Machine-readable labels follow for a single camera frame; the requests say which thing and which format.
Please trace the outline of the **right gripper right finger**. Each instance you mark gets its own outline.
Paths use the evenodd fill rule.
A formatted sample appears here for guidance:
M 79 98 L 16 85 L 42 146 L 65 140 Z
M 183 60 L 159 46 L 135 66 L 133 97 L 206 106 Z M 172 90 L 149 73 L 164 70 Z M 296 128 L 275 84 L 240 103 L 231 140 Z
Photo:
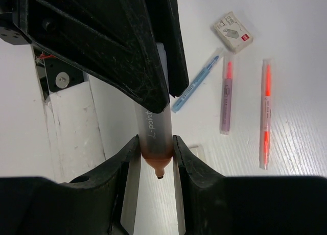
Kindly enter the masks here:
M 226 177 L 173 137 L 180 234 L 326 234 L 326 179 Z

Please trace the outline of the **thin pink purple pen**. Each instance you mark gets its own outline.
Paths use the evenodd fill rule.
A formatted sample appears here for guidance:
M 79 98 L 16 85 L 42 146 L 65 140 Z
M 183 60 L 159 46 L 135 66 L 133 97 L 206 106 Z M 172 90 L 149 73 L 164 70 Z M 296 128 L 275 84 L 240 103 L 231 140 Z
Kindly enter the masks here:
M 223 60 L 222 71 L 222 98 L 220 114 L 220 133 L 228 135 L 230 132 L 231 103 L 232 103 L 232 84 L 234 73 L 234 55 L 226 53 Z

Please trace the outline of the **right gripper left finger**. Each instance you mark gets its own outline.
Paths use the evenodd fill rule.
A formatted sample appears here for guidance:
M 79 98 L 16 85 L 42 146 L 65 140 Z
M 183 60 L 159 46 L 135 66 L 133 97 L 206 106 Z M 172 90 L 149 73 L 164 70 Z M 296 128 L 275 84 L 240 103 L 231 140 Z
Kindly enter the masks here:
M 1 234 L 133 234 L 141 171 L 138 136 L 69 183 L 1 179 Z

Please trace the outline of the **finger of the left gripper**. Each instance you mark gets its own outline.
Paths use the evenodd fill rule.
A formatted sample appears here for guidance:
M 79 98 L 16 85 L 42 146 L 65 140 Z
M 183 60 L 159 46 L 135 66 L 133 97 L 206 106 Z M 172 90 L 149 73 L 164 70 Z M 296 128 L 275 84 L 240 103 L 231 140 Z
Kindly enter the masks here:
M 145 0 L 155 41 L 167 55 L 169 92 L 179 97 L 189 85 L 177 0 Z
M 144 0 L 15 0 L 31 42 L 154 113 L 169 103 Z

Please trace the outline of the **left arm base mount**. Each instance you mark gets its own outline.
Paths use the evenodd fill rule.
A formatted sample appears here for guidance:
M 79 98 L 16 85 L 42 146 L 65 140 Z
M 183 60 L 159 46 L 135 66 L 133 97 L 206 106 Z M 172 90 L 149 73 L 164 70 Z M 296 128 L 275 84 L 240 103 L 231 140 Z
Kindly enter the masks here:
M 46 100 L 50 94 L 81 84 L 87 75 L 54 55 L 33 46 L 34 60 L 41 93 Z

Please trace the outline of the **grey marker orange tip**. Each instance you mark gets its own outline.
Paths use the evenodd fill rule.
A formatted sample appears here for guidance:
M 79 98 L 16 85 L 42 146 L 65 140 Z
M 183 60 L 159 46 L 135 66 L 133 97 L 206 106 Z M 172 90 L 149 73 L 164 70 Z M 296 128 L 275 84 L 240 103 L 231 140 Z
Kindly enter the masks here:
M 165 167 L 173 157 L 171 107 L 161 113 L 153 113 L 134 104 L 142 157 L 154 169 L 158 179 L 165 174 Z

